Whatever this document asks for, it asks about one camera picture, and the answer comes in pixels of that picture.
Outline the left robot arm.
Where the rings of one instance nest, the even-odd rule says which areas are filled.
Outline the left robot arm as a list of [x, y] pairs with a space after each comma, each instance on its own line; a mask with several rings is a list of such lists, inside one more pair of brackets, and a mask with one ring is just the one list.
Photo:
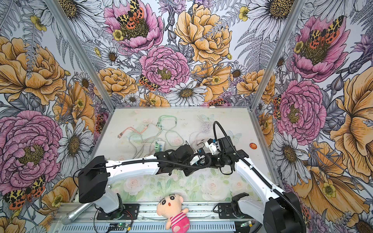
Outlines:
[[123, 211], [120, 195], [111, 190], [115, 182], [141, 175], [169, 174], [181, 170], [185, 175], [210, 167], [212, 154], [203, 149], [193, 150], [188, 144], [176, 150], [156, 152], [144, 158], [126, 161], [95, 157], [78, 173], [78, 194], [81, 204], [93, 203], [102, 212]]

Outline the green plug adapter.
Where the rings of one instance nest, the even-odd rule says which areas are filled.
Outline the green plug adapter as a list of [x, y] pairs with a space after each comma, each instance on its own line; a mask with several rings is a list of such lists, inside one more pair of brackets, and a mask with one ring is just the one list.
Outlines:
[[156, 144], [155, 147], [154, 147], [154, 151], [155, 152], [160, 152], [161, 151], [161, 145]]

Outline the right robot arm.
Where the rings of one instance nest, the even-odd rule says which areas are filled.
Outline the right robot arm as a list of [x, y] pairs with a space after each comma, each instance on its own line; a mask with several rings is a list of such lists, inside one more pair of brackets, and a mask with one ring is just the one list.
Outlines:
[[236, 217], [250, 216], [261, 223], [268, 233], [307, 231], [296, 195], [285, 192], [268, 179], [245, 151], [235, 149], [229, 137], [209, 139], [205, 146], [211, 152], [212, 168], [229, 166], [249, 183], [260, 198], [256, 201], [245, 192], [234, 196], [231, 199], [231, 208]]

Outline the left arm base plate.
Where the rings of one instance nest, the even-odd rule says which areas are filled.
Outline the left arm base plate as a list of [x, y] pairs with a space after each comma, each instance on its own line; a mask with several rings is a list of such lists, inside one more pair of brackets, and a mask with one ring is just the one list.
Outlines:
[[97, 220], [136, 220], [139, 214], [140, 204], [130, 203], [122, 204], [119, 209], [111, 212], [105, 213], [102, 208], [99, 208], [99, 213], [97, 214]]

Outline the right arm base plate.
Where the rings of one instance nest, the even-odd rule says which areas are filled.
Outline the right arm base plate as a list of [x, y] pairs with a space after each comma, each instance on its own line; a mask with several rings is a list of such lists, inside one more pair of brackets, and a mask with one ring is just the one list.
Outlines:
[[238, 210], [234, 211], [231, 203], [218, 203], [213, 209], [217, 213], [219, 219], [250, 219], [249, 215], [239, 213]]

